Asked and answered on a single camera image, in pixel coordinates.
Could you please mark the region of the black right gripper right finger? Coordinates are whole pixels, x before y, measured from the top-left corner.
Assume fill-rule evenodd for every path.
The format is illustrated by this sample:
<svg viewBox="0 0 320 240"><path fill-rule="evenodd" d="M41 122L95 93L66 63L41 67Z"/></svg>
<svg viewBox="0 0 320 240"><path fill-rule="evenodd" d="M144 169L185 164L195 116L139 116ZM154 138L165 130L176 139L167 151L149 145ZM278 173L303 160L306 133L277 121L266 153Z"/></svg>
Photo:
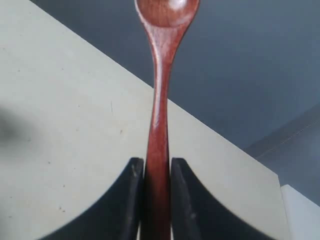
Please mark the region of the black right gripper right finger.
<svg viewBox="0 0 320 240"><path fill-rule="evenodd" d="M221 204L184 158L171 160L171 222L175 240L268 240Z"/></svg>

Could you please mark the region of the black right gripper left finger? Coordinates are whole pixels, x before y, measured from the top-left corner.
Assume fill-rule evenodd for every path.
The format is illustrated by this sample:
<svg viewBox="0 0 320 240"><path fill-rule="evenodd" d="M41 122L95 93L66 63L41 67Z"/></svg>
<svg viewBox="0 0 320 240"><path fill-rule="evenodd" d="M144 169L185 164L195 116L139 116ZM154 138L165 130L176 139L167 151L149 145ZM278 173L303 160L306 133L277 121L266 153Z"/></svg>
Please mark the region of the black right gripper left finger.
<svg viewBox="0 0 320 240"><path fill-rule="evenodd" d="M140 222L144 160L132 157L104 195L43 240L135 240Z"/></svg>

